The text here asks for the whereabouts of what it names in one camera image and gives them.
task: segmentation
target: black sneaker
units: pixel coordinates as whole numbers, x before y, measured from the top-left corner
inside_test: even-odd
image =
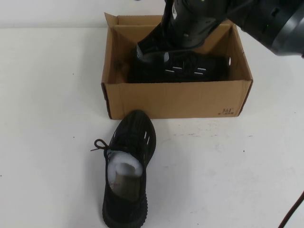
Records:
[[[109,228],[141,227],[148,213],[146,167],[156,147],[151,120],[143,111],[132,111],[109,145],[100,139],[94,144],[105,155],[104,222]]]

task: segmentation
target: shoelace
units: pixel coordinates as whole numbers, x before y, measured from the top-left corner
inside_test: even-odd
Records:
[[[106,142],[102,139],[95,140],[94,146],[96,147],[96,149],[93,149],[91,151],[108,150],[110,148],[110,146],[108,144],[106,144]]]

